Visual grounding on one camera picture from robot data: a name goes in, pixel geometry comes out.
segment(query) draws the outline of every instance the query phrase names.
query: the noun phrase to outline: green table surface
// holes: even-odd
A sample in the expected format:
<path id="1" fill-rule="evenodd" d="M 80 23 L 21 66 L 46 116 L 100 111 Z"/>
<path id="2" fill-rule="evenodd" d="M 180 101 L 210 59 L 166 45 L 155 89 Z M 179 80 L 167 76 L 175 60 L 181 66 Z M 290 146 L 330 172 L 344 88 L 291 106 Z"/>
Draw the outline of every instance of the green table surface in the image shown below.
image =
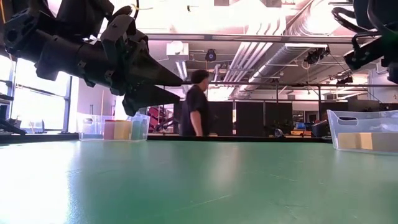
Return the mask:
<path id="1" fill-rule="evenodd" d="M 0 146 L 0 223 L 398 223 L 398 156 L 331 144 Z"/>

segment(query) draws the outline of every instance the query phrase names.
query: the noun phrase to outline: black shirt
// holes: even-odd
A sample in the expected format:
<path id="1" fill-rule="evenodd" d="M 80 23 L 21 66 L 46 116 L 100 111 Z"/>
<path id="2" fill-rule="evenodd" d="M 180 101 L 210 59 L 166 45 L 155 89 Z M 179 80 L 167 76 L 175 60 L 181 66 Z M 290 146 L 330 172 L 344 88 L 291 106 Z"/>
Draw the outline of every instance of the black shirt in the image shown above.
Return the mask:
<path id="1" fill-rule="evenodd" d="M 210 132 L 209 107 L 205 93 L 197 85 L 193 85 L 187 93 L 187 97 L 182 104 L 182 114 L 180 120 L 181 136 L 196 136 L 196 132 L 191 122 L 191 112 L 199 111 L 201 118 L 201 129 L 204 136 Z"/>

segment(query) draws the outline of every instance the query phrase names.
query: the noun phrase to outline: dark hair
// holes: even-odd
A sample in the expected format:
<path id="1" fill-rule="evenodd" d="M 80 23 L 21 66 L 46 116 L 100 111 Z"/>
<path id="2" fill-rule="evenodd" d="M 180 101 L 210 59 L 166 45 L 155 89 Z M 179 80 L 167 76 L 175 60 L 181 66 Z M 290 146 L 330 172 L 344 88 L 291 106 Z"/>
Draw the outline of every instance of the dark hair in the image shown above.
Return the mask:
<path id="1" fill-rule="evenodd" d="M 196 70 L 191 74 L 191 82 L 192 84 L 199 84 L 209 76 L 210 74 L 206 70 Z"/>

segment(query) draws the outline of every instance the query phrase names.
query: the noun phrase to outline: plastic bin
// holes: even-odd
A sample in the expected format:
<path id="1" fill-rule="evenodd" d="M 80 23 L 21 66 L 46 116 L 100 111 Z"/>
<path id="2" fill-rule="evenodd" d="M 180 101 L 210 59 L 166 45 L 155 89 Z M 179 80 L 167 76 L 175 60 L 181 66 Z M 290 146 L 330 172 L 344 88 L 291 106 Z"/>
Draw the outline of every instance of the plastic bin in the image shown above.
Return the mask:
<path id="1" fill-rule="evenodd" d="M 26 131 L 27 134 L 39 134 L 39 133 L 44 133 L 44 122 L 42 119 L 27 119 L 24 117 L 18 118 L 21 123 L 19 127 L 24 131 Z"/>
<path id="2" fill-rule="evenodd" d="M 398 111 L 327 113 L 335 149 L 398 152 Z"/>
<path id="3" fill-rule="evenodd" d="M 80 140 L 144 141 L 148 137 L 149 116 L 136 114 L 127 120 L 113 116 L 78 114 Z"/>

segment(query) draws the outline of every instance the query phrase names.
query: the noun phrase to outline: man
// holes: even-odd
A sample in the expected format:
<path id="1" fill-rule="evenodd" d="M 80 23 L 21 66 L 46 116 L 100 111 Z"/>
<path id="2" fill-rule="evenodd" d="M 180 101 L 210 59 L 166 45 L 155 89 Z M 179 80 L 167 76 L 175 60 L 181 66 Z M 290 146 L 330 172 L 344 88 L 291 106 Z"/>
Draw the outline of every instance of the man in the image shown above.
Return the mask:
<path id="1" fill-rule="evenodd" d="M 192 87 L 188 90 L 182 105 L 181 136 L 208 136 L 210 115 L 205 91 L 209 85 L 209 73 L 206 70 L 194 71 L 191 75 Z"/>

